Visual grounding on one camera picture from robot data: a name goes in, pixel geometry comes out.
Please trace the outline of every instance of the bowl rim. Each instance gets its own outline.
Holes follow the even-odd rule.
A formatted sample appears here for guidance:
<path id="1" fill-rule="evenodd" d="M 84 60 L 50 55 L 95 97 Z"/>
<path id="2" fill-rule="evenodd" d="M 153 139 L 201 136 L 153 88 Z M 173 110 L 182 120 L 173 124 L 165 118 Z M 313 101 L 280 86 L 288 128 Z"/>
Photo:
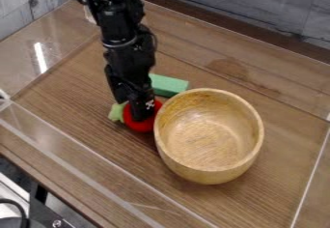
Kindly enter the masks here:
<path id="1" fill-rule="evenodd" d="M 186 164 L 183 164 L 181 161 L 178 161 L 178 159 L 169 153 L 169 150 L 166 148 L 166 143 L 163 142 L 163 139 L 161 137 L 161 130 L 159 130 L 159 120 L 162 115 L 165 114 L 165 110 L 166 108 L 170 106 L 170 104 L 182 96 L 191 94 L 191 93 L 198 93 L 198 92 L 213 92 L 217 94 L 223 94 L 231 98 L 234 98 L 235 100 L 238 100 L 241 103 L 245 104 L 245 106 L 247 107 L 247 109 L 250 110 L 250 112 L 253 113 L 256 119 L 257 119 L 257 123 L 258 123 L 258 141 L 256 143 L 256 147 L 253 149 L 253 151 L 246 155 L 246 157 L 239 160 L 235 164 L 227 165 L 227 166 L 221 166 L 221 167 L 215 167 L 214 169 L 210 170 L 205 170 L 205 169 L 199 169 L 198 167 L 191 167 Z M 154 124 L 154 132 L 155 132 L 155 140 L 157 140 L 157 144 L 158 144 L 158 148 L 159 150 L 163 151 L 163 153 L 166 154 L 167 157 L 171 158 L 171 160 L 175 161 L 175 163 L 183 165 L 185 167 L 202 171 L 202 172 L 219 172 L 219 171 L 227 171 L 227 170 L 233 170 L 237 169 L 239 167 L 242 167 L 249 161 L 251 161 L 256 156 L 258 155 L 262 145 L 264 145 L 264 140 L 265 140 L 265 125 L 264 125 L 264 121 L 261 118 L 261 115 L 258 113 L 258 111 L 256 110 L 254 106 L 247 102 L 247 100 L 245 100 L 239 95 L 225 91 L 225 90 L 219 90 L 219 89 L 214 89 L 214 88 L 198 88 L 198 89 L 193 89 L 189 90 L 186 92 L 182 92 L 181 94 L 175 95 L 163 105 L 158 116 L 157 116 L 157 120 L 155 120 L 155 124 Z"/>

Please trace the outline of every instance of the wooden table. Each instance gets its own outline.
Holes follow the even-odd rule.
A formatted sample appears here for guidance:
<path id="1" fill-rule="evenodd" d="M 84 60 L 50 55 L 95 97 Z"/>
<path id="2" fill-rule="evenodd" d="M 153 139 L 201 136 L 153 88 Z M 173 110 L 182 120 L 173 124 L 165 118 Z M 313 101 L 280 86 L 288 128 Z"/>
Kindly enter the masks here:
<path id="1" fill-rule="evenodd" d="M 0 88 L 14 94 L 0 112 L 2 155 L 101 227 L 325 227 L 329 65 L 146 7 L 161 41 L 154 72 L 234 92 L 260 111 L 256 165 L 227 184 L 191 184 L 166 168 L 153 134 L 109 121 L 103 48 L 74 2 L 0 43 Z M 18 42 L 24 57 L 10 50 Z"/>

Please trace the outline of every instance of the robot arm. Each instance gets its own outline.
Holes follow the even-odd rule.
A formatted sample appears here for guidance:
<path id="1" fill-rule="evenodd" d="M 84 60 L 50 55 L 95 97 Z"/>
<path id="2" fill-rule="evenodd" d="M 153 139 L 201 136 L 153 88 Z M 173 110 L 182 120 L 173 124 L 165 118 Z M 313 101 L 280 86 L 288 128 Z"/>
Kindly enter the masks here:
<path id="1" fill-rule="evenodd" d="M 141 0 L 78 0 L 90 7 L 106 48 L 106 75 L 118 103 L 130 102 L 135 122 L 155 113 L 149 72 L 155 65 L 157 37 L 141 24 Z"/>

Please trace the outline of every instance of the red object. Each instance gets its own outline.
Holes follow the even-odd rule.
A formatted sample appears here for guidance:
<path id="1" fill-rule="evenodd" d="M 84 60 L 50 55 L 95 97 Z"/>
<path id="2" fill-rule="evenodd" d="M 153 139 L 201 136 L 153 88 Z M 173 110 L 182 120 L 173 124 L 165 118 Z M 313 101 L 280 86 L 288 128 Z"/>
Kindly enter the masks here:
<path id="1" fill-rule="evenodd" d="M 123 113 L 126 125 L 138 132 L 153 131 L 157 115 L 159 113 L 162 106 L 163 104 L 158 100 L 155 100 L 155 115 L 143 122 L 135 122 L 131 116 L 130 103 L 129 103 L 127 106 L 125 107 L 125 113 Z"/>

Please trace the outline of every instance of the wooden bowl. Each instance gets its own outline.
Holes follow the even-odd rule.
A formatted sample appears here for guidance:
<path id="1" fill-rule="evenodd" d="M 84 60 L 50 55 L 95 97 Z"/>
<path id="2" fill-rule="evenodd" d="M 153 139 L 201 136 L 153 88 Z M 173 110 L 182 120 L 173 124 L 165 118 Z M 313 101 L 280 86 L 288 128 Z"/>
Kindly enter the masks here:
<path id="1" fill-rule="evenodd" d="M 165 104 L 155 138 L 169 168 L 205 185 L 226 183 L 251 166 L 262 148 L 261 116 L 239 96 L 195 89 Z"/>

